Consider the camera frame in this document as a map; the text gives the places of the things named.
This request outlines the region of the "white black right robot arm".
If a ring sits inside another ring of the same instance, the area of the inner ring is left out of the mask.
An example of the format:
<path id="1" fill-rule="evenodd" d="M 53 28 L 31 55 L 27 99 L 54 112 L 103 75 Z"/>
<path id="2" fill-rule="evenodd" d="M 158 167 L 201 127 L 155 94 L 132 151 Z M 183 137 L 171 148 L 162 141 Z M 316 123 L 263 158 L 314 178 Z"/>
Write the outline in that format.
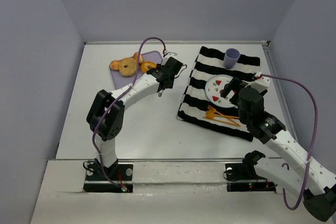
<path id="1" fill-rule="evenodd" d="M 273 168 L 264 154 L 253 151 L 246 157 L 257 174 L 272 180 L 283 191 L 299 194 L 290 210 L 297 209 L 302 202 L 313 217 L 326 222 L 335 213 L 335 173 L 315 160 L 312 149 L 306 151 L 279 119 L 265 111 L 264 95 L 270 78 L 270 75 L 258 73 L 252 83 L 247 83 L 234 77 L 225 84 L 220 96 L 225 98 L 233 92 L 229 101 L 237 106 L 240 122 L 254 138 L 285 161 L 282 168 Z"/>

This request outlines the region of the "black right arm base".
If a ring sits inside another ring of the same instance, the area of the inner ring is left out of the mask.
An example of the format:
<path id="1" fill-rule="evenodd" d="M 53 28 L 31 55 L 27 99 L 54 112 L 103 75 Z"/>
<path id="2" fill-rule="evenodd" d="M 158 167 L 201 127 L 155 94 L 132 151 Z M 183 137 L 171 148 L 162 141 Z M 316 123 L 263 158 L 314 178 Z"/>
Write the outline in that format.
<path id="1" fill-rule="evenodd" d="M 259 160 L 265 158 L 265 154 L 259 151 L 252 151 L 246 154 L 240 163 L 226 164 L 223 178 L 227 181 L 227 191 L 229 193 L 254 191 L 276 192 L 277 185 L 264 177 L 258 176 L 255 171 L 255 166 Z"/>

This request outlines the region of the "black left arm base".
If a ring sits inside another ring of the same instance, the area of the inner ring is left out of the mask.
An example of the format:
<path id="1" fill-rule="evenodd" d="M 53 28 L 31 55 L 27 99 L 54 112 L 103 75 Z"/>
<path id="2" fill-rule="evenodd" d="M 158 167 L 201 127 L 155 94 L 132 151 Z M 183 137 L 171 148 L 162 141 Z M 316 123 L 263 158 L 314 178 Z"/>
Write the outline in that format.
<path id="1" fill-rule="evenodd" d="M 109 181 L 106 179 L 98 161 L 85 161 L 86 170 L 83 190 L 87 193 L 132 193 L 133 163 L 120 162 L 111 168 L 105 168 Z"/>

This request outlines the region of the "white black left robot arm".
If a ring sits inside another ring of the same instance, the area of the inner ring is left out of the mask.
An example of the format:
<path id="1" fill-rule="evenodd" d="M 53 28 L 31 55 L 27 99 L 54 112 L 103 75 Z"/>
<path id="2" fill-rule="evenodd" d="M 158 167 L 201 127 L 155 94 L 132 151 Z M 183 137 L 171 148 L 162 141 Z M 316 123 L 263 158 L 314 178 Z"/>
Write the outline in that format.
<path id="1" fill-rule="evenodd" d="M 93 132 L 95 163 L 101 175 L 112 176 L 117 170 L 115 139 L 121 132 L 125 111 L 149 95 L 173 88 L 174 80 L 186 68 L 186 64 L 170 56 L 131 84 L 112 92 L 101 90 L 97 93 L 86 121 Z"/>

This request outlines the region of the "small glazed bread roll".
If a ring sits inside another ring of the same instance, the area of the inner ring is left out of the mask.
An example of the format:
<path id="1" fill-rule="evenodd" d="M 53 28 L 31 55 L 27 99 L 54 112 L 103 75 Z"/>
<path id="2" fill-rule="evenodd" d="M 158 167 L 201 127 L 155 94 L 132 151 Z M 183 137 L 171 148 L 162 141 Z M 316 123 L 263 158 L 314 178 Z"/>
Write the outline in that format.
<path id="1" fill-rule="evenodd" d="M 137 51 L 133 54 L 133 58 L 138 61 L 140 65 L 143 63 L 143 55 L 139 55 Z"/>

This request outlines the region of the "pale round bread bun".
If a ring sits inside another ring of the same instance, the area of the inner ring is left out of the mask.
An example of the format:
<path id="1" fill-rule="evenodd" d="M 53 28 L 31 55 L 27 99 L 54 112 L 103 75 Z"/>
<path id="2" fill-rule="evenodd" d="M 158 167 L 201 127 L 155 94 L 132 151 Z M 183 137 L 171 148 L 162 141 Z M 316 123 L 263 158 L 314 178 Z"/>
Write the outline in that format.
<path id="1" fill-rule="evenodd" d="M 109 65 L 110 69 L 114 70 L 114 71 L 118 71 L 119 68 L 120 68 L 120 62 L 121 62 L 121 60 L 113 60 L 113 61 L 111 61 L 110 65 Z"/>

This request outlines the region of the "watermelon pattern plate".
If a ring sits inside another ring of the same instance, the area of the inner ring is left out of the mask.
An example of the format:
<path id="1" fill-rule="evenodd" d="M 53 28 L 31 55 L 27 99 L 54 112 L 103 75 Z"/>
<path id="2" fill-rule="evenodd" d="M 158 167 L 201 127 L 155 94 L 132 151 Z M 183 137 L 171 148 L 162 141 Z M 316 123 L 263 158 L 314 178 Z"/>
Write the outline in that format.
<path id="1" fill-rule="evenodd" d="M 211 77 L 205 85 L 205 94 L 208 100 L 220 108 L 233 108 L 234 105 L 229 101 L 233 97 L 234 92 L 231 91 L 227 97 L 222 98 L 221 92 L 224 89 L 224 86 L 228 84 L 233 77 L 226 74 L 220 74 Z"/>

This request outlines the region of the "orange plastic fork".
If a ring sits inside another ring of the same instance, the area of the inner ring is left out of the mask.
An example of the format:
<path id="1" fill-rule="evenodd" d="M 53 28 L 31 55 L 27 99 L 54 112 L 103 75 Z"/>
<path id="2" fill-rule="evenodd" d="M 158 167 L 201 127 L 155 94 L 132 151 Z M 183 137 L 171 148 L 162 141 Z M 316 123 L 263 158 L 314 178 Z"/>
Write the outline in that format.
<path id="1" fill-rule="evenodd" d="M 211 111 L 214 111 L 215 113 L 220 113 L 220 112 L 218 112 L 215 108 L 213 108 L 212 106 L 208 106 L 207 107 L 208 108 L 208 110 L 211 110 Z"/>

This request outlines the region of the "orange glazed donut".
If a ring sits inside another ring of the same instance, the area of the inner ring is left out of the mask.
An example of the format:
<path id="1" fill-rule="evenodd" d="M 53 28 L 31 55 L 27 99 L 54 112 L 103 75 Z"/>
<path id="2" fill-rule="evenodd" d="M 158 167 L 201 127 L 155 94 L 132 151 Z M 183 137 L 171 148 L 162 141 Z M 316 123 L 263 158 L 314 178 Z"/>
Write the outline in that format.
<path id="1" fill-rule="evenodd" d="M 141 64 L 141 71 L 143 73 L 147 73 L 150 69 L 156 68 L 156 63 L 151 62 L 151 61 L 144 61 Z"/>

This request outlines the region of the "orange plastic spoon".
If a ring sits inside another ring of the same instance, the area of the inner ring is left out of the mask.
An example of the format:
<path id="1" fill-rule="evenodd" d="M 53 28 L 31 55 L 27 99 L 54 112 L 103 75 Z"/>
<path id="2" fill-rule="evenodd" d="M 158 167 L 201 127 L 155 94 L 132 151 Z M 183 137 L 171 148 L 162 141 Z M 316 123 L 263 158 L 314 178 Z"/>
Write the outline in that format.
<path id="1" fill-rule="evenodd" d="M 206 117 L 210 119 L 213 119 L 215 117 L 222 117 L 222 118 L 227 118 L 227 119 L 239 119 L 238 116 L 223 115 L 221 113 L 215 113 L 214 111 L 211 111 L 211 110 L 206 111 Z"/>

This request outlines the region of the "lavender plastic cup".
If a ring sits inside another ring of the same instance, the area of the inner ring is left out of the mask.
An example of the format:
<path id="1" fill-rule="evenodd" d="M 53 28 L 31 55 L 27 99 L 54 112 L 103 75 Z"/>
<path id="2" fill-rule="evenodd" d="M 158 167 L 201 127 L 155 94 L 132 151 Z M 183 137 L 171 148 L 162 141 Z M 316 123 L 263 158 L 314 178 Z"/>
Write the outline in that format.
<path id="1" fill-rule="evenodd" d="M 223 60 L 223 66 L 225 69 L 232 69 L 240 58 L 240 52 L 235 48 L 229 48 L 226 50 Z"/>

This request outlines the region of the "black white striped cloth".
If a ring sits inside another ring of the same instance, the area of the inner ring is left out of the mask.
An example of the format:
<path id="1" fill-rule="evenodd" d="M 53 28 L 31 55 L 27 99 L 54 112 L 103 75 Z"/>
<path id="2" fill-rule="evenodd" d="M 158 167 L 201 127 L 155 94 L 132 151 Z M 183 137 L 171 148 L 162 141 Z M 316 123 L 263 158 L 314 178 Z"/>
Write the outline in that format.
<path id="1" fill-rule="evenodd" d="M 205 129 L 251 142 L 253 136 L 238 119 L 222 117 L 210 119 L 206 117 L 209 105 L 224 115 L 238 116 L 236 106 L 233 108 L 220 108 L 208 100 L 204 88 L 211 77 L 226 74 L 231 77 L 238 77 L 246 82 L 251 82 L 254 73 L 260 71 L 260 58 L 244 54 L 240 55 L 240 58 L 232 69 L 225 69 L 223 66 L 224 55 L 223 52 L 217 49 L 205 46 L 201 47 L 194 61 L 177 118 Z"/>

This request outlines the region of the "large beige bagel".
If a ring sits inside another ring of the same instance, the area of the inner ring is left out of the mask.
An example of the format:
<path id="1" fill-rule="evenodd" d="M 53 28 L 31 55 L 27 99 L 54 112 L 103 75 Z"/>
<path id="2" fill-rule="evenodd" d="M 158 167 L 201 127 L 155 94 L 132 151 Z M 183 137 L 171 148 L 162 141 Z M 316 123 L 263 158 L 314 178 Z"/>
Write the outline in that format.
<path id="1" fill-rule="evenodd" d="M 137 71 L 138 63 L 134 58 L 124 58 L 119 63 L 119 72 L 124 77 L 133 76 Z"/>

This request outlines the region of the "metal table edge rail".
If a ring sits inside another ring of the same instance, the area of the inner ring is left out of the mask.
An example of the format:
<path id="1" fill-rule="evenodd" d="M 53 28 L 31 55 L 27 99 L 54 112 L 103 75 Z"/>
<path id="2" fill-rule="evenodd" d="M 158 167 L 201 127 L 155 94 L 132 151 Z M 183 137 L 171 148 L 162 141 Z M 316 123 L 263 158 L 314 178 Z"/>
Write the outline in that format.
<path id="1" fill-rule="evenodd" d="M 270 41 L 266 40 L 166 40 L 166 45 L 195 45 L 195 44 L 210 44 L 210 45 L 262 45 L 268 46 Z M 140 45 L 141 41 L 86 41 L 85 45 Z"/>

